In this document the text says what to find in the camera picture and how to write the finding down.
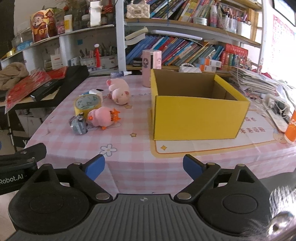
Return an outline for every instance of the orange can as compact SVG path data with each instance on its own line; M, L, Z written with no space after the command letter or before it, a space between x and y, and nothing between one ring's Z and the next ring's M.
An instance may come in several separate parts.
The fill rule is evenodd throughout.
M288 128L285 132L285 140L292 144L296 140L296 112L293 112L293 115L291 117L291 121L288 125Z

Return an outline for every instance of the white quilted handbag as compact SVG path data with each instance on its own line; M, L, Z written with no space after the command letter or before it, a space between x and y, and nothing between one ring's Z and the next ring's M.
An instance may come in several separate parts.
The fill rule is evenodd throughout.
M144 0L144 4L134 4L133 0L127 7L127 18L150 18L150 5Z
M200 68L195 67L192 64L181 64L179 67L180 73L201 73Z

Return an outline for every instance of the stuffed animal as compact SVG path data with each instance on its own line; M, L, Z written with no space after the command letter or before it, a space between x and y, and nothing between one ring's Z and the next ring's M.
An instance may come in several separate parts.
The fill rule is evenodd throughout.
M118 117L120 112L105 106L100 107L89 112L87 119L93 126L100 126L105 130L108 126L116 123L121 118Z
M127 82L124 79L107 80L111 99L119 105L128 103L130 90Z

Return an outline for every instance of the plush toy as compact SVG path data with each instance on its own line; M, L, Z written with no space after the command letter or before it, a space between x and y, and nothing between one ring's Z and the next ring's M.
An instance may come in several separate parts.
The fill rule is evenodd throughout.
M119 105L128 103L130 97L130 90L127 82L124 79L107 80L111 99Z
M105 130L108 126L116 123L121 118L118 117L120 112L105 106L100 107L89 112L87 119L93 126L100 126Z

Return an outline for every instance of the stack of magazines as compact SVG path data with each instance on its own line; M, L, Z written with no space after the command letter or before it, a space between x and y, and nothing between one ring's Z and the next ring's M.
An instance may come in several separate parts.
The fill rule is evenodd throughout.
M248 96L261 94L277 95L277 87L279 84L266 77L265 75L252 72L247 69L233 68L230 72L232 80L237 86L240 87Z

